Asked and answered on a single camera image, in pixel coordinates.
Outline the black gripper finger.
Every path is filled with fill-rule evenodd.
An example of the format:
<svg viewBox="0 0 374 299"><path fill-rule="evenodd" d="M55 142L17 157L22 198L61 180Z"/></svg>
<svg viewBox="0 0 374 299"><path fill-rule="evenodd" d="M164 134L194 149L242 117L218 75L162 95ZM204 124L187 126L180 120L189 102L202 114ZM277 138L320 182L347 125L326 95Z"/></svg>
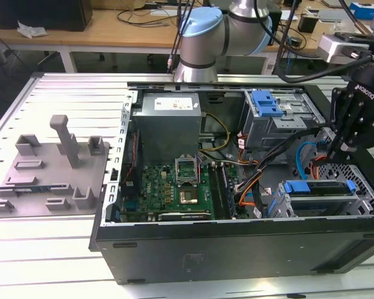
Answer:
<svg viewBox="0 0 374 299"><path fill-rule="evenodd" d="M335 159L338 157L338 152L344 141L345 129L345 114L347 111L346 105L350 104L347 99L346 88L335 88L332 93L331 112L330 112L330 128L335 136L330 144L327 152L328 159Z"/></svg>
<svg viewBox="0 0 374 299"><path fill-rule="evenodd" d="M374 120L346 120L339 129L335 129L332 141L332 159L346 159L359 149L374 147Z"/></svg>

